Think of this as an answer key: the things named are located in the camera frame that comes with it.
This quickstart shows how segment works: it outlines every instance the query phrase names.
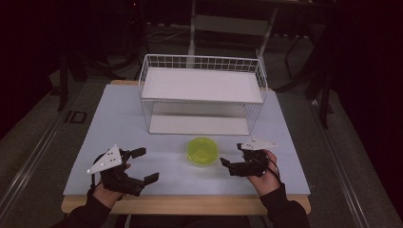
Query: human hand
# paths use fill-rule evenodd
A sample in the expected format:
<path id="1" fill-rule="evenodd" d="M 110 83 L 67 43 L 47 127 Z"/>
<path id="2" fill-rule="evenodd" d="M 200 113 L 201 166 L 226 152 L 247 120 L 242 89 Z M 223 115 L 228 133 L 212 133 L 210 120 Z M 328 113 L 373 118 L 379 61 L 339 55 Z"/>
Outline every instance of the human hand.
<path id="1" fill-rule="evenodd" d="M 126 169 L 130 167 L 131 164 L 126 164 Z M 101 204 L 105 205 L 109 209 L 115 205 L 115 202 L 120 199 L 124 194 L 120 192 L 114 192 L 104 187 L 104 184 L 101 182 L 95 188 L 92 196 L 96 198 Z"/>
<path id="2" fill-rule="evenodd" d="M 275 163 L 277 163 L 277 157 L 269 150 L 263 150 L 267 157 L 271 160 L 269 162 L 269 169 L 278 174 Z M 252 185 L 255 187 L 259 196 L 264 196 L 268 193 L 273 192 L 274 190 L 280 187 L 280 183 L 278 179 L 270 172 L 266 171 L 261 177 L 256 176 L 248 176 L 246 177 L 249 181 L 251 181 Z"/>

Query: right hand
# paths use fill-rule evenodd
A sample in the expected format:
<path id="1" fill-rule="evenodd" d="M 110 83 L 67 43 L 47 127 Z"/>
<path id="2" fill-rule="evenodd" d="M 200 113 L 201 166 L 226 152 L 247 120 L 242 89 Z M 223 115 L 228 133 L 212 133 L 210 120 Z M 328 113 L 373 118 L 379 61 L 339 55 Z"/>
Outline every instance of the right hand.
<path id="1" fill-rule="evenodd" d="M 277 163 L 277 157 L 271 151 L 263 151 L 271 161 Z M 276 170 L 276 166 L 272 162 L 269 162 L 269 169 L 273 170 L 275 173 L 278 172 Z M 280 187 L 280 183 L 278 182 L 277 178 L 269 171 L 266 171 L 266 173 L 261 177 L 248 176 L 246 178 L 251 181 L 252 185 L 255 187 L 256 191 L 261 197 Z"/>

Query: yellow-green plastic bowl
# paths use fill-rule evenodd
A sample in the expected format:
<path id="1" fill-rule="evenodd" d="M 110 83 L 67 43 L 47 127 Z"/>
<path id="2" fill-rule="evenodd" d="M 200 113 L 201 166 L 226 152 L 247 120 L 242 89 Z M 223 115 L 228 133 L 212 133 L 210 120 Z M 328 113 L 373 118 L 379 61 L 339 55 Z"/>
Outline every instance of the yellow-green plastic bowl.
<path id="1" fill-rule="evenodd" d="M 196 166 L 212 164 L 219 156 L 216 143 L 206 137 L 198 137 L 187 144 L 187 158 Z"/>

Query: black sleeve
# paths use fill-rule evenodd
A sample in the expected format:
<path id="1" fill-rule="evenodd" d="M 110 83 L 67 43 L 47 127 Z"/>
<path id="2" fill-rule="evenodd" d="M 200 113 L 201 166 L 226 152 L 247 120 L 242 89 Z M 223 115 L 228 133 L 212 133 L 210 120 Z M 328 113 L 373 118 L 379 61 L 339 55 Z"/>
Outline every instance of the black sleeve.
<path id="1" fill-rule="evenodd" d="M 109 212 L 109 208 L 90 195 L 85 206 L 77 207 L 67 218 L 54 224 L 52 228 L 99 228 L 106 221 Z"/>
<path id="2" fill-rule="evenodd" d="M 285 185 L 260 197 L 267 208 L 268 218 L 278 228 L 309 228 L 308 217 L 303 207 L 296 201 L 289 201 L 285 195 Z"/>

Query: person's right arm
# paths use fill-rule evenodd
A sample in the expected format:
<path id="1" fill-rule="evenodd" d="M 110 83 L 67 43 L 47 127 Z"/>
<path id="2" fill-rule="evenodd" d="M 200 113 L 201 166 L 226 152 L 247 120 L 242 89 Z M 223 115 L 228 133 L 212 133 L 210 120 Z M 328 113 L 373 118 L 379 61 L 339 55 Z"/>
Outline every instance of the person's right arm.
<path id="1" fill-rule="evenodd" d="M 264 150 L 269 162 L 269 169 L 278 175 L 276 166 L 273 164 L 277 162 L 276 156 Z M 268 218 L 278 228 L 309 228 L 309 221 L 303 207 L 296 201 L 289 201 L 285 192 L 285 185 L 278 182 L 275 174 L 267 171 L 263 176 L 247 177 L 257 190 L 260 201 L 267 209 Z"/>

